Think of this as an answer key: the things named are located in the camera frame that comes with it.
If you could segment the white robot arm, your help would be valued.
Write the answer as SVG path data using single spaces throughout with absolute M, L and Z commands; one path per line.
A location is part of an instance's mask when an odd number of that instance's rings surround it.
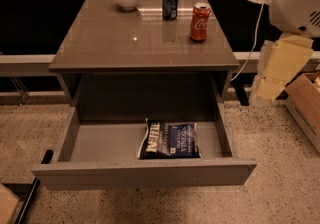
M 270 24 L 281 31 L 274 42 L 261 48 L 250 103 L 274 101 L 302 70 L 313 54 L 313 40 L 320 36 L 320 0 L 249 0 L 266 4 Z

